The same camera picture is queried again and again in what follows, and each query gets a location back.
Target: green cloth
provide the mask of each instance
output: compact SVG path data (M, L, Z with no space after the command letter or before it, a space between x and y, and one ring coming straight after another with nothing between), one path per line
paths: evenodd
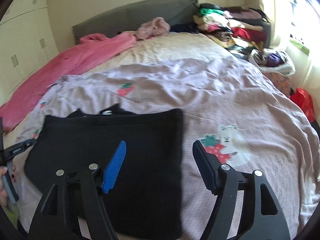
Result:
M220 15L223 15L224 12L221 10L216 10L216 9L206 9L206 8L202 8L200 9L199 13L203 16L203 15L207 15L207 14L212 14L212 13L218 13Z
M290 42L296 46L298 49L300 49L304 54L306 54L307 56L309 56L310 53L310 49L308 49L306 46L304 46L302 43L300 43L299 41L295 40L295 39L290 39Z
M16 204L8 203L7 207L3 208L15 228L18 228L19 210Z

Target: bed headboard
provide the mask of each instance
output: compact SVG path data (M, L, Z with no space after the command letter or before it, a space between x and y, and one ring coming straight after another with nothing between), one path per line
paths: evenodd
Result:
M146 0L127 4L96 15L72 27L76 44L81 37L102 33L109 38L119 32L135 31L144 22L163 17L170 25L192 22L198 0Z

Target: human hand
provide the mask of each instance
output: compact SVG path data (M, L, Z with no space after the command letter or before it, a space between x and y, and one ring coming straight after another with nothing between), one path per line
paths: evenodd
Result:
M8 194L4 189L3 183L2 183L2 179L1 177L7 173L8 168L7 167L0 167L0 205L2 207L6 207L7 206L7 198L8 198ZM14 165L12 165L12 170L15 171L16 168ZM15 177L14 174L12 175L12 179L15 182Z

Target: window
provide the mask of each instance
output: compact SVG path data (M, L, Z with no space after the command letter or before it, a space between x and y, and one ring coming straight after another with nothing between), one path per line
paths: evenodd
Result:
M311 36L320 31L320 19L307 0L290 0L292 5L291 37L304 46L312 45Z

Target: silver screw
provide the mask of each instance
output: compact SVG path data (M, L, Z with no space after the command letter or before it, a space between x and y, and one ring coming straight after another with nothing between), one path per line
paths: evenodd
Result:
M57 176L62 176L64 174L64 170L58 170L57 172L56 172L56 175Z
M222 164L222 165L221 165L221 168L222 168L224 171L230 170L230 166L229 166L228 164Z
M254 171L254 174L258 177L261 177L263 175L262 171L259 170Z
M92 171L96 170L97 168L98 168L98 165L96 163L92 163L92 164L89 165L89 169L92 170Z

